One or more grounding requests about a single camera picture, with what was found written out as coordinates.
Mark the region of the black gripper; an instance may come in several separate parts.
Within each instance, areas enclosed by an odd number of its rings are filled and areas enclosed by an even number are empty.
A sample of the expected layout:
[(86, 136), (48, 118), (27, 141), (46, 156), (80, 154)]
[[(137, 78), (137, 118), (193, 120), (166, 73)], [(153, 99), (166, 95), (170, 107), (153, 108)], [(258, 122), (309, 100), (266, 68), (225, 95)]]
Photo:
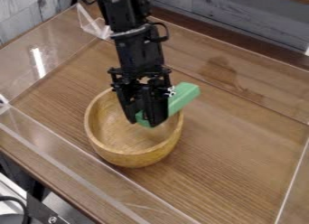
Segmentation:
[(162, 43), (169, 40), (163, 23), (146, 23), (129, 30), (114, 30), (119, 66), (108, 70), (112, 89), (129, 121), (137, 123), (142, 98), (143, 116), (150, 127), (167, 120), (167, 97), (171, 88), (170, 70), (166, 67)]

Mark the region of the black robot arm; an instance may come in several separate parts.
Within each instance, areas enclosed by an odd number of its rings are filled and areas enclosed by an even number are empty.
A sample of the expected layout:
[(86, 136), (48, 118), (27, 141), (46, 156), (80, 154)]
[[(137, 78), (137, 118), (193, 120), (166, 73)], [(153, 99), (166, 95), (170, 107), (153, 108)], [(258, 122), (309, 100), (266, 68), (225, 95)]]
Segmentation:
[(118, 51), (119, 66), (108, 74), (125, 116), (131, 123), (142, 116), (149, 126), (159, 126), (169, 117), (171, 88), (171, 70), (165, 66), (162, 49), (169, 36), (158, 31), (163, 24), (149, 20), (149, 0), (96, 0), (96, 3)]

